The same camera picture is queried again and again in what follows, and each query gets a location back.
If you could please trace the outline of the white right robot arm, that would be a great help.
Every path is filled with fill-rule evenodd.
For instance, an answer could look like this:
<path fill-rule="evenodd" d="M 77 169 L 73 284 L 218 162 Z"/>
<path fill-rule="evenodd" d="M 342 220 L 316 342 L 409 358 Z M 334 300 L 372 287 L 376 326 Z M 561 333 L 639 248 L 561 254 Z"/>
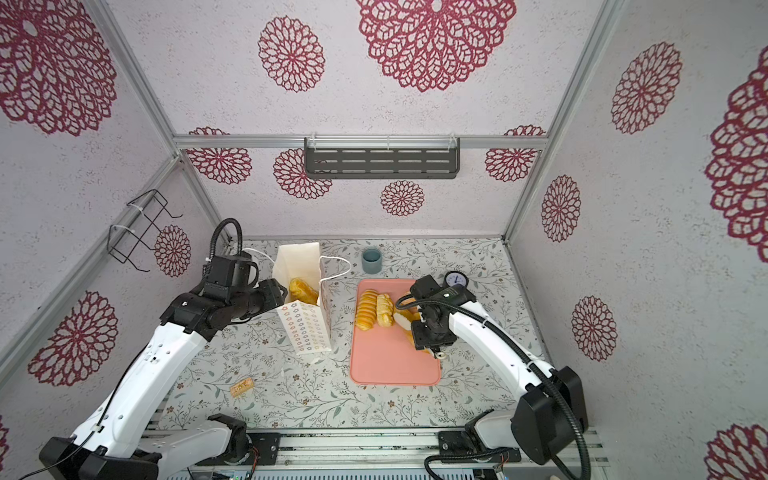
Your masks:
<path fill-rule="evenodd" d="M 445 460 L 502 456 L 517 449 L 538 465 L 554 463 L 569 479 L 591 477 L 584 388 L 574 370 L 557 369 L 530 353 L 478 302 L 460 303 L 446 293 L 399 301 L 420 311 L 421 320 L 411 324 L 417 349 L 438 355 L 452 340 L 461 339 L 517 395 L 512 413 L 488 411 L 466 425 L 475 441 L 473 453 L 448 454 Z"/>

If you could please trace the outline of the ridged yellow fake bread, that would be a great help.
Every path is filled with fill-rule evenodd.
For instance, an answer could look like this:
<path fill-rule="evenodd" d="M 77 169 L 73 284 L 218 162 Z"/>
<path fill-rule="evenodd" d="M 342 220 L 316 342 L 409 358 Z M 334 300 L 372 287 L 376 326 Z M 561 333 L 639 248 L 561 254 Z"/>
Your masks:
<path fill-rule="evenodd" d="M 292 278 L 289 283 L 289 293 L 295 301 L 308 305 L 316 305 L 319 292 L 302 278 Z"/>

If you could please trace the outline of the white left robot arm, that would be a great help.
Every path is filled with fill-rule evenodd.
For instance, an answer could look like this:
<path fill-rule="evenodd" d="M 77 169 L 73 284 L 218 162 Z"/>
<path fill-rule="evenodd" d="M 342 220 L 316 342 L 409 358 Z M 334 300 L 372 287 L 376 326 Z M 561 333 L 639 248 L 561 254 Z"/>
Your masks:
<path fill-rule="evenodd" d="M 56 479 L 164 479 L 208 459 L 246 461 L 252 449 L 247 427 L 225 414 L 163 440 L 142 437 L 179 375 L 218 332 L 281 307 L 287 294 L 267 279 L 227 299 L 200 291 L 177 296 L 104 402 L 70 436 L 47 441 L 39 454 L 42 470 Z"/>

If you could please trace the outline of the white printed paper bag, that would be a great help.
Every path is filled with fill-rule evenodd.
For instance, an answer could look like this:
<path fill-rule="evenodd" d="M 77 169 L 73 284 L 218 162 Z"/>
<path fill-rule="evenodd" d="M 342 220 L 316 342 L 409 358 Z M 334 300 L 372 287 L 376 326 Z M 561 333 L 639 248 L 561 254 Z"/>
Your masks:
<path fill-rule="evenodd" d="M 288 290 L 277 313 L 295 352 L 316 355 L 331 351 L 328 284 L 350 273 L 352 263 L 324 255 L 318 242 L 281 245 L 275 257 L 255 248 L 245 251 L 268 259 L 272 277 Z"/>

